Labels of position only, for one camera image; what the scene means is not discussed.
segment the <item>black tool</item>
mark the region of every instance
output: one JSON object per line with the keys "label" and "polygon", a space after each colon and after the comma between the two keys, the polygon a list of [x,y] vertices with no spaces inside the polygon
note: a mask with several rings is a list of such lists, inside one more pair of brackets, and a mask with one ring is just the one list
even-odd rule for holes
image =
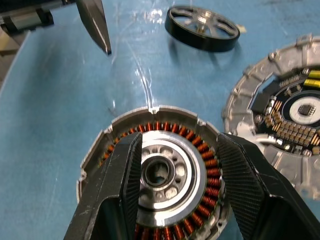
{"label": "black tool", "polygon": [[240,36],[238,27],[226,17],[194,6],[169,8],[164,26],[180,42],[208,52],[229,51]]}
{"label": "black tool", "polygon": [[316,217],[255,144],[225,133],[217,143],[226,194],[245,240],[320,239]]}
{"label": "black tool", "polygon": [[142,134],[123,137],[86,185],[64,240],[133,240]]}

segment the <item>metal hub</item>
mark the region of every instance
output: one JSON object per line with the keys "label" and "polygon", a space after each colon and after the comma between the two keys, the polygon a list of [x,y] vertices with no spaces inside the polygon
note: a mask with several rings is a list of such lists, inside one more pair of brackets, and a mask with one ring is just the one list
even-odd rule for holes
{"label": "metal hub", "polygon": [[141,164],[138,224],[171,225],[197,207],[206,187],[206,167],[185,137],[166,131],[144,133]]}

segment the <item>hole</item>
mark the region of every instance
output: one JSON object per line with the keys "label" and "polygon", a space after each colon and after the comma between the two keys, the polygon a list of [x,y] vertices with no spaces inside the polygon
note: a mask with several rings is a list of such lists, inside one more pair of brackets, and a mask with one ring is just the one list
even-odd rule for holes
{"label": "hole", "polygon": [[147,183],[152,186],[162,185],[167,180],[168,175],[168,165],[159,159],[155,159],[145,171]]}

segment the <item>circuit board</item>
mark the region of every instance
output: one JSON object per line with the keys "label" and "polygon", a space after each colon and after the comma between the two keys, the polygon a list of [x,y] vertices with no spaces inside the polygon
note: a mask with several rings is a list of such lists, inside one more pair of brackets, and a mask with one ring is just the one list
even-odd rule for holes
{"label": "circuit board", "polygon": [[320,154],[320,71],[299,70],[275,79],[251,105],[256,133],[283,151]]}

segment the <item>cast aluminum ring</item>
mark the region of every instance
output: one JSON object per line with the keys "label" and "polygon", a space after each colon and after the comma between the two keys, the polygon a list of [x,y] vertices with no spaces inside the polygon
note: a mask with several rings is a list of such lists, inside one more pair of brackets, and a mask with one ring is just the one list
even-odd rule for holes
{"label": "cast aluminum ring", "polygon": [[320,200],[320,156],[293,154],[273,146],[275,139],[256,134],[250,105],[259,87],[275,76],[295,69],[320,66],[320,36],[299,37],[294,45],[270,53],[256,65],[247,67],[232,90],[222,111],[225,131],[258,145],[266,159],[295,186],[303,196]]}

